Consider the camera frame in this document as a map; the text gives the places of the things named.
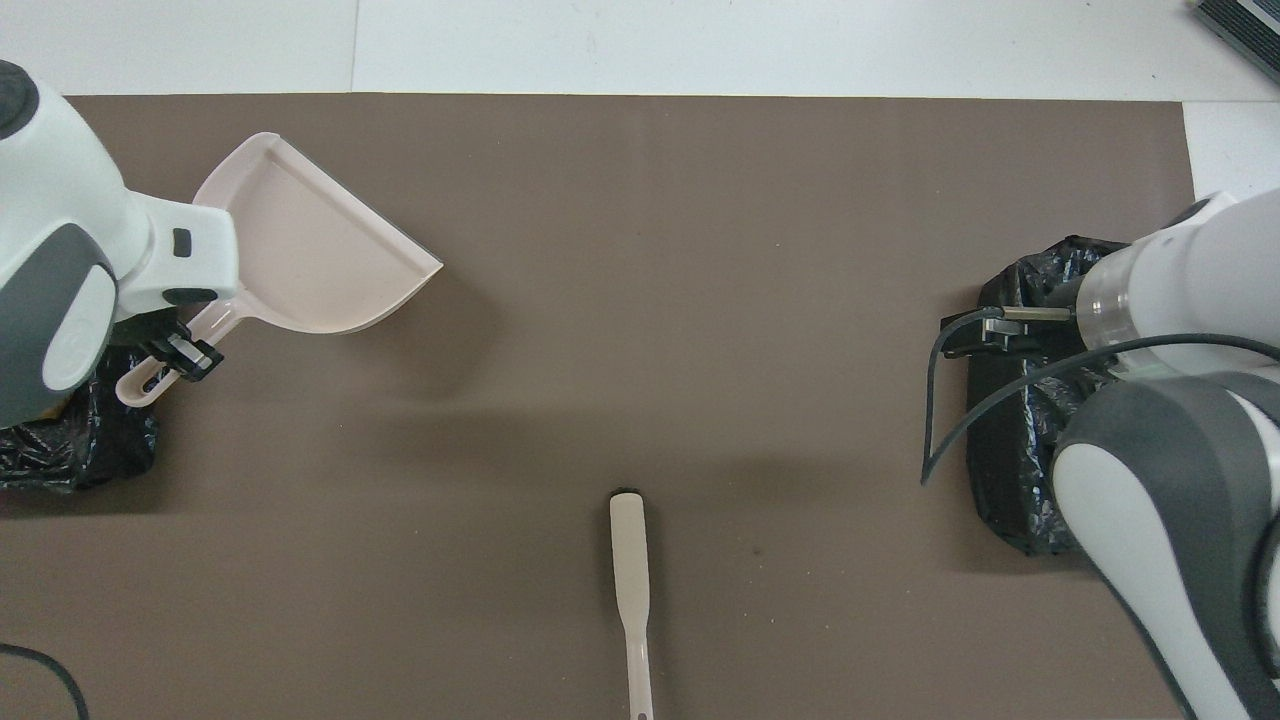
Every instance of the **metal device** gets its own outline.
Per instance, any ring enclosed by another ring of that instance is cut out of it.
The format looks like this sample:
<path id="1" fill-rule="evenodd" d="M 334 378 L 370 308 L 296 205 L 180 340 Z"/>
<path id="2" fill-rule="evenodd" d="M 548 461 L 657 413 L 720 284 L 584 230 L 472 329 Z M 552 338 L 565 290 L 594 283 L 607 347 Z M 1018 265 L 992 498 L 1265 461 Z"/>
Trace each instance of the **metal device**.
<path id="1" fill-rule="evenodd" d="M 67 100 L 0 60 L 0 427 L 55 406 L 109 341 L 204 377 L 220 355 L 177 309 L 230 297 L 237 275 L 225 210 L 125 188 Z"/>
<path id="2" fill-rule="evenodd" d="M 56 406 L 108 343 L 151 355 L 115 386 L 141 407 L 209 374 L 243 318 L 356 332 L 440 268 L 275 133 L 228 155 L 193 204 L 132 192 L 61 96 L 0 61 L 0 428 Z"/>
<path id="3" fill-rule="evenodd" d="M 1194 12 L 1215 35 L 1280 82 L 1280 3 L 1199 0 Z"/>
<path id="4" fill-rule="evenodd" d="M 938 454 L 927 432 L 924 479 L 996 402 L 1114 356 L 1121 382 L 1071 415 L 1051 488 L 1187 717 L 1280 717 L 1277 266 L 1280 190 L 1213 195 L 1055 291 L 1059 307 L 948 318 L 934 347 L 1053 356 L 1070 336 L 1080 352 L 977 404 Z"/>

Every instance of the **brush handle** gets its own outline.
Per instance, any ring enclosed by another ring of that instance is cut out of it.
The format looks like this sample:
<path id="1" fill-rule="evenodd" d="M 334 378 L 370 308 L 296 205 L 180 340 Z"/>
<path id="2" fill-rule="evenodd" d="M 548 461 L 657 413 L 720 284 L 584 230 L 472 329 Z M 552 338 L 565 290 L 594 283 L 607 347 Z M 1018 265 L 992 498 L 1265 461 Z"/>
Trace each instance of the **brush handle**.
<path id="1" fill-rule="evenodd" d="M 618 615 L 627 639 L 627 687 L 631 720 L 653 720 L 649 685 L 649 541 L 644 528 L 644 501 L 623 492 L 609 498 L 613 537 L 613 585 Z"/>
<path id="2" fill-rule="evenodd" d="M 210 302 L 187 323 L 191 340 L 202 340 L 210 345 L 227 337 L 246 315 L 239 296 L 230 300 Z M 115 396 L 129 407 L 146 407 L 155 402 L 164 391 L 178 380 L 178 372 L 169 368 L 155 384 L 147 387 L 152 378 L 160 375 L 166 365 L 155 357 L 145 357 L 132 370 L 115 380 Z"/>
<path id="3" fill-rule="evenodd" d="M 627 641 L 627 688 L 631 720 L 653 720 L 653 685 L 649 682 L 649 643 Z"/>

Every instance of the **black cable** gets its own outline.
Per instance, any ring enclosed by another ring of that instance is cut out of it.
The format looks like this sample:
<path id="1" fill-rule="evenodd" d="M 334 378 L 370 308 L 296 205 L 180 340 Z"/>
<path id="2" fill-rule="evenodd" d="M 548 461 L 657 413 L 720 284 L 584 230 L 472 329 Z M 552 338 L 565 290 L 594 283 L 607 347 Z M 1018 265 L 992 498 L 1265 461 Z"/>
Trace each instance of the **black cable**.
<path id="1" fill-rule="evenodd" d="M 946 451 L 950 450 L 952 445 L 955 445 L 956 439 L 959 439 L 960 436 L 964 434 L 966 429 L 969 429 L 969 425 L 973 425 L 974 421 L 978 420 L 978 418 L 982 418 L 983 415 L 987 414 L 988 410 L 998 405 L 1001 401 L 1014 396 L 1020 389 L 1033 386 L 1043 380 L 1044 378 L 1051 378 L 1059 373 L 1082 368 L 1084 365 L 1088 365 L 1089 363 L 1093 363 L 1102 357 L 1107 357 L 1110 355 L 1119 355 L 1121 352 L 1129 352 L 1130 350 L 1142 350 L 1144 347 L 1158 347 L 1162 345 L 1220 345 L 1225 347 L 1239 347 L 1240 350 L 1257 352 L 1258 355 L 1263 355 L 1266 357 L 1270 357 L 1271 360 L 1275 360 L 1276 363 L 1280 363 L 1280 347 L 1275 347 L 1265 342 L 1258 342 L 1256 340 L 1249 340 L 1245 337 L 1236 337 L 1230 334 L 1179 333 L 1179 334 L 1144 337 L 1139 340 L 1130 340 L 1128 342 L 1117 342 L 1115 345 L 1098 347 L 1097 350 L 1088 350 L 1085 352 L 1073 355 L 1065 360 L 1059 360 L 1057 363 L 1051 363 L 1048 365 L 1044 365 L 1039 370 L 1027 373 L 1021 378 L 988 395 L 986 398 L 983 398 L 982 402 L 974 405 L 973 409 L 969 410 L 969 413 L 965 414 L 965 416 L 960 420 L 960 423 L 957 423 L 954 428 L 951 428 L 951 432 L 948 432 L 946 437 L 942 438 L 942 442 L 938 443 L 938 448 L 936 451 L 932 450 L 931 447 L 931 443 L 933 442 L 933 429 L 932 427 L 929 427 L 933 423 L 933 407 L 932 407 L 933 388 L 931 387 L 927 391 L 931 406 L 925 413 L 925 434 L 924 434 L 925 445 L 924 445 L 924 462 L 920 470 L 920 484 L 922 486 L 928 484 L 929 475 L 933 474 L 933 469 L 937 468 L 938 461 L 942 460 L 942 456 L 946 454 Z M 937 352 L 934 352 L 934 355 L 929 360 L 931 360 L 931 374 L 928 382 L 932 383 L 933 382 L 932 365 L 937 360 Z"/>
<path id="2" fill-rule="evenodd" d="M 929 372 L 924 380 L 924 464 L 920 466 L 922 478 L 928 475 L 931 470 L 929 448 L 933 447 L 933 378 L 938 373 L 938 356 L 942 355 L 942 347 L 960 328 L 978 320 L 988 320 L 1002 315 L 1004 310 L 1000 307 L 979 307 L 973 313 L 965 313 L 938 331 L 938 340 L 933 341 L 933 351 L 929 352 Z"/>
<path id="3" fill-rule="evenodd" d="M 17 644 L 0 643 L 0 655 L 12 655 L 14 657 L 22 657 L 24 660 L 32 660 L 47 667 L 58 679 L 63 682 L 63 687 L 67 688 L 67 693 L 72 696 L 72 701 L 76 703 L 76 717 L 79 720 L 88 720 L 88 705 L 84 703 L 84 693 L 81 692 L 79 685 L 76 684 L 76 678 L 63 667 L 63 664 L 54 660 L 52 657 L 40 652 L 38 650 L 31 650 L 29 647 L 22 647 Z"/>

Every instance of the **white floor tile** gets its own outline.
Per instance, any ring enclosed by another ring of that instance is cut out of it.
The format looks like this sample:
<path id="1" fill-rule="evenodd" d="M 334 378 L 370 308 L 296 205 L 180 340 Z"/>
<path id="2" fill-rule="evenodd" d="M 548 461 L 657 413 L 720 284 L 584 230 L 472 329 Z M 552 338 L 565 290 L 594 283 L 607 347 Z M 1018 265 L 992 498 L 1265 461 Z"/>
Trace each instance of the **white floor tile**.
<path id="1" fill-rule="evenodd" d="M 0 3 L 0 58 L 68 95 L 342 92 L 357 0 Z"/>
<path id="2" fill-rule="evenodd" d="M 1280 187 L 1280 102 L 1187 102 L 1183 119 L 1197 196 Z"/>
<path id="3" fill-rule="evenodd" d="M 361 91 L 1280 100 L 1183 0 L 361 0 Z"/>

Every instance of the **dustpan handle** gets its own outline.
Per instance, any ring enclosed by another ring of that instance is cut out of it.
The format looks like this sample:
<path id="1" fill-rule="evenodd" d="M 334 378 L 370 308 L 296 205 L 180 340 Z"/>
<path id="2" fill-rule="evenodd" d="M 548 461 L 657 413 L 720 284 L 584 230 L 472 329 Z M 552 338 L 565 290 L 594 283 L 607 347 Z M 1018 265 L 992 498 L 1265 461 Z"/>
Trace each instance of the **dustpan handle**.
<path id="1" fill-rule="evenodd" d="M 192 341 L 202 340 L 214 345 L 239 324 L 242 316 L 234 300 L 210 302 L 187 323 L 187 329 L 191 331 Z M 160 360 L 147 357 L 116 380 L 115 396 L 129 407 L 146 407 L 178 382 L 179 377 L 179 373 Z"/>

